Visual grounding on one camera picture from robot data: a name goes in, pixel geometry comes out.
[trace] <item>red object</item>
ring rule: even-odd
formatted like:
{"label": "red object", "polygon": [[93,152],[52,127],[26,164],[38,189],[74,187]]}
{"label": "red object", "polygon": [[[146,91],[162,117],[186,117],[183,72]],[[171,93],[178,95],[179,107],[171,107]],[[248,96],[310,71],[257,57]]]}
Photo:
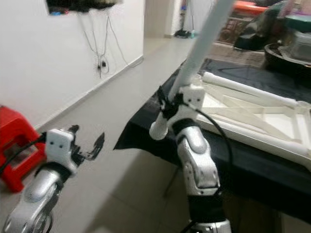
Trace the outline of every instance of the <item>red object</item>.
{"label": "red object", "polygon": [[242,13],[248,13],[251,15],[260,15],[267,7],[256,6],[254,2],[248,1],[236,1],[234,3],[234,10]]}
{"label": "red object", "polygon": [[[0,166],[6,161],[4,151],[13,144],[20,147],[36,140],[39,134],[32,128],[22,114],[7,107],[0,106]],[[21,163],[12,167],[10,164],[4,169],[1,178],[13,192],[20,192],[24,185],[22,177],[41,161],[46,159],[44,143],[35,144],[37,150],[27,156]]]}

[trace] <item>white pole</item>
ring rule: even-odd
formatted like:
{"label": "white pole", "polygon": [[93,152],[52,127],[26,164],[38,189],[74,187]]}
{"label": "white pole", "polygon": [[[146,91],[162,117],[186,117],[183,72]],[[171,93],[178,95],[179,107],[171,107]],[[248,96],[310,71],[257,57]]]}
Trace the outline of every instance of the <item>white pole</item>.
{"label": "white pole", "polygon": [[192,77],[199,71],[206,54],[210,51],[214,40],[228,18],[234,2],[235,0],[217,0],[170,90],[170,101],[173,100],[180,87],[191,83]]}

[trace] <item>red plastic stool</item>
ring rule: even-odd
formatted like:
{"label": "red plastic stool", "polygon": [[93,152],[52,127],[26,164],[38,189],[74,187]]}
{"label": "red plastic stool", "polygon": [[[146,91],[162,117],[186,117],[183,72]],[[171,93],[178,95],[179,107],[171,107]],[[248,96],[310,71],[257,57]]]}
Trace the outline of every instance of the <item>red plastic stool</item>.
{"label": "red plastic stool", "polygon": [[[22,114],[7,107],[0,106],[0,166],[6,161],[4,151],[18,144],[25,146],[36,140],[39,134],[32,128]],[[13,192],[20,192],[24,185],[22,177],[34,166],[46,159],[44,153],[44,143],[35,144],[37,150],[23,159],[21,163],[12,167],[8,165],[3,171],[1,178]]]}

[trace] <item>black tablecloth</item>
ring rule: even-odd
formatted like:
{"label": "black tablecloth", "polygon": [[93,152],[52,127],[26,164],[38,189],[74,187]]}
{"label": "black tablecloth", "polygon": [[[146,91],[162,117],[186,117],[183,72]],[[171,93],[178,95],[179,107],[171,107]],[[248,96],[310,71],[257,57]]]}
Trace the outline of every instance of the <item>black tablecloth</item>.
{"label": "black tablecloth", "polygon": [[[311,102],[311,89],[300,86],[286,75],[212,60],[206,60],[201,68],[203,71],[211,71],[215,75],[280,96]],[[177,73],[178,70],[164,83],[165,93],[168,93]],[[158,113],[159,105],[154,94],[128,122],[115,149],[142,149],[180,165],[172,133],[161,141],[154,141],[149,136],[150,125]],[[205,130],[203,134],[211,145],[212,157],[226,189],[311,224],[311,172],[301,165],[232,140],[233,169],[228,174],[225,142],[217,134]],[[223,178],[226,175],[232,177],[232,183]]]}

